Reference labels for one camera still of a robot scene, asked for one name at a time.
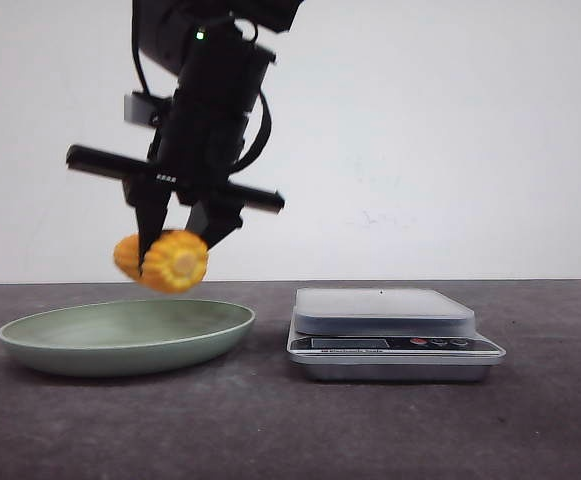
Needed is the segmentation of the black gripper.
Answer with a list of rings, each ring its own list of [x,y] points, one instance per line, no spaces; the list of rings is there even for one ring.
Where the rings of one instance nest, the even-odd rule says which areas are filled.
[[[138,269],[161,237],[170,195],[193,206],[185,229],[212,249],[243,225],[244,205],[279,211],[277,192],[237,185],[230,176],[251,165],[271,132],[263,112],[251,147],[244,146],[248,117],[261,91],[270,50],[243,38],[233,24],[203,25],[189,31],[183,58],[175,64],[178,86],[169,98],[151,97],[158,114],[155,137],[145,161],[73,145],[69,168],[121,181],[138,227]]]

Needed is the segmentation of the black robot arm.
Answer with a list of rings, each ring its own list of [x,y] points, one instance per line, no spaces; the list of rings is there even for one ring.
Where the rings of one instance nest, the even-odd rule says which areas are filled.
[[[283,197],[234,184],[231,176],[251,165],[271,133],[264,112],[252,143],[244,138],[255,105],[266,102],[262,82],[276,57],[246,37],[246,21],[273,32],[289,30],[295,1],[136,1],[132,5],[132,52],[178,78],[174,93],[148,89],[124,100],[127,122],[155,135],[145,160],[71,146],[67,165],[121,181],[138,225],[136,252],[125,271],[139,280],[157,276],[171,258],[188,269],[188,248],[208,250],[242,225],[245,207],[277,212]]]

